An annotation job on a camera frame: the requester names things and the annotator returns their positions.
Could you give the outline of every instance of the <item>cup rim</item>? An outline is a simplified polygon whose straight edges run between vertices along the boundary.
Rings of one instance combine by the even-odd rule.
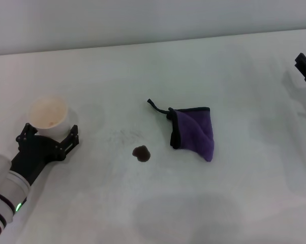
[[[35,125],[31,122],[31,119],[30,119],[31,109],[32,109],[32,107],[35,106],[36,103],[39,102],[40,100],[42,100],[42,99],[48,99],[48,98],[60,100],[60,101],[64,104],[64,107],[65,107],[65,114],[63,115],[62,119],[60,119],[59,122],[56,123],[56,124],[53,125],[53,126],[45,127],[45,128],[41,128],[41,127],[35,126]],[[67,106],[67,103],[65,102],[65,100],[62,99],[62,98],[59,97],[59,96],[48,95],[48,96],[39,97],[39,98],[35,99],[35,100],[31,103],[31,105],[30,105],[30,107],[29,107],[29,110],[28,110],[28,113],[27,113],[27,119],[28,119],[29,123],[30,123],[33,127],[35,127],[36,129],[49,130],[49,129],[52,129],[52,128],[57,127],[57,126],[60,125],[62,122],[64,122],[64,120],[65,120],[66,117],[67,117],[67,114],[68,114],[68,106]]]

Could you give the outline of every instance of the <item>white table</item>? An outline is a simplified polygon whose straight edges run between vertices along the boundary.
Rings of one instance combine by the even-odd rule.
[[[0,56],[0,153],[59,94],[81,144],[0,237],[20,244],[306,243],[306,30]],[[211,108],[211,163],[169,145],[161,109]],[[151,159],[132,150],[146,145]]]

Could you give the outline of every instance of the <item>white wall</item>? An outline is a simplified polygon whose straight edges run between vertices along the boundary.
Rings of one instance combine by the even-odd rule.
[[[306,0],[0,0],[0,54],[306,28]]]

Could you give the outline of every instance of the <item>brown stain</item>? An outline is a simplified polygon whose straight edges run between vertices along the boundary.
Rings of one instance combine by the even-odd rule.
[[[151,157],[151,153],[146,146],[142,145],[133,150],[133,156],[137,157],[139,162],[147,162]]]

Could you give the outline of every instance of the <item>paper cup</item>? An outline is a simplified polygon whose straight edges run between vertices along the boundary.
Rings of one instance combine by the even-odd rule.
[[[50,96],[37,99],[30,107],[28,120],[40,135],[53,139],[66,137],[71,129],[68,106],[59,97]]]

